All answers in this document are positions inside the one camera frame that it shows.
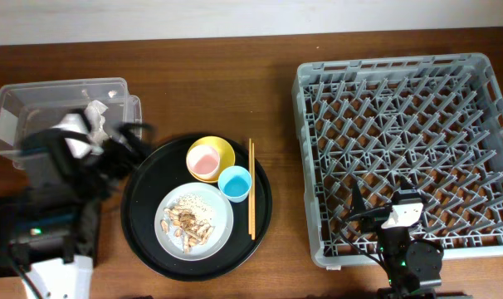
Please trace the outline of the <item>white tissue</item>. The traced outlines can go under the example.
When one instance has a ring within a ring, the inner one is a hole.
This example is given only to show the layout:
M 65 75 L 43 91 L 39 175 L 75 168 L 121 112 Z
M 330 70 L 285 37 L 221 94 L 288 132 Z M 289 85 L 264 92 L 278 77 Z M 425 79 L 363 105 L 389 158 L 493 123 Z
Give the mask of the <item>white tissue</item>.
M 101 145 L 109 138 L 104 130 L 105 117 L 104 113 L 108 110 L 108 106 L 98 100 L 93 100 L 85 108 L 85 116 L 91 125 L 89 133 L 90 139 L 98 145 Z

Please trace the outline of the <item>white rice pile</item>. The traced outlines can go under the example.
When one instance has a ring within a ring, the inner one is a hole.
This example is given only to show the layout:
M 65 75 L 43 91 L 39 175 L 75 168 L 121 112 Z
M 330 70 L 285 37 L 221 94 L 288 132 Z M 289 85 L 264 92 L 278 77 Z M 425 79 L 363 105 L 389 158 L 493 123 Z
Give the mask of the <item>white rice pile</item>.
M 192 193 L 180 196 L 174 207 L 180 211 L 189 211 L 200 222 L 210 222 L 215 215 L 213 207 L 207 204 L 202 196 Z

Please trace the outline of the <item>peanut shells pile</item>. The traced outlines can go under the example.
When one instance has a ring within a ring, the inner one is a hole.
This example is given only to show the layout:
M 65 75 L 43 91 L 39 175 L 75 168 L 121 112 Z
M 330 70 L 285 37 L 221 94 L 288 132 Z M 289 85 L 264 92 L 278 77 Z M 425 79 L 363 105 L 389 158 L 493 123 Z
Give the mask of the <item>peanut shells pile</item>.
M 160 227 L 164 233 L 171 233 L 181 242 L 184 253 L 189 253 L 193 247 L 206 244 L 214 230 L 206 219 L 199 219 L 191 210 L 180 207 L 164 208 Z

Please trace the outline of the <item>grey round plate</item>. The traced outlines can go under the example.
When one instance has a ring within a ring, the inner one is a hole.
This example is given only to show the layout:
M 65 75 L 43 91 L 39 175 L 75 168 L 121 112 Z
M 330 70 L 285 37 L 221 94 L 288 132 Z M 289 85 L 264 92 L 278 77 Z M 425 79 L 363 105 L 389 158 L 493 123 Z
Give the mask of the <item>grey round plate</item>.
M 203 200 L 213 207 L 215 215 L 210 221 L 214 230 L 207 243 L 193 247 L 189 253 L 184 253 L 181 242 L 171 233 L 164 233 L 160 227 L 160 221 L 164 217 L 164 208 L 174 208 L 177 199 L 188 193 L 202 196 Z M 233 212 L 231 204 L 217 188 L 205 183 L 188 183 L 173 189 L 159 204 L 154 219 L 156 238 L 164 251 L 172 257 L 187 262 L 203 260 L 218 252 L 229 239 L 232 226 Z

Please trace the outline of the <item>light blue cup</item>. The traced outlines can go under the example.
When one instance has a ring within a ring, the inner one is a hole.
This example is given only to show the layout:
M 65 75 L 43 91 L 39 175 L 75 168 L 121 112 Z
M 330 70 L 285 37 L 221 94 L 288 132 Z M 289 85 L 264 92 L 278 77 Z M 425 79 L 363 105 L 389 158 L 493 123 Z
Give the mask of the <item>light blue cup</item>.
M 217 186 L 229 201 L 240 203 L 248 196 L 249 180 L 248 170 L 234 165 L 220 173 Z

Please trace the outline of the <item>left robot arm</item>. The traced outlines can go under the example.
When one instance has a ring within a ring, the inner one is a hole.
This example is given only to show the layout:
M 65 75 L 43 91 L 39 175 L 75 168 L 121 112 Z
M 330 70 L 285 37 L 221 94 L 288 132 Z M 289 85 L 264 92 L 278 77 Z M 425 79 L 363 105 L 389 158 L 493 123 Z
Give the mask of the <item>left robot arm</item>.
M 29 135 L 21 156 L 31 185 L 17 199 L 6 254 L 30 298 L 87 298 L 99 241 L 101 204 L 148 158 L 152 125 L 123 122 L 96 145 L 82 110 Z

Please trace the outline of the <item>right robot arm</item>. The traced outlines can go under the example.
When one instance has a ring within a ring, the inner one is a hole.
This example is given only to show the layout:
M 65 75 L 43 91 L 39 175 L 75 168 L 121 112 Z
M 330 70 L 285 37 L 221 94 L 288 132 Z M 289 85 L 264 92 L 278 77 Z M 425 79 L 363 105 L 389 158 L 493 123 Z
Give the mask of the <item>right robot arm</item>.
M 360 223 L 363 233 L 377 236 L 378 263 L 388 277 L 388 287 L 378 298 L 435 298 L 442 285 L 443 247 L 425 239 L 412 239 L 409 230 L 418 223 L 427 200 L 405 178 L 391 201 L 368 209 L 357 185 L 352 188 L 348 220 Z

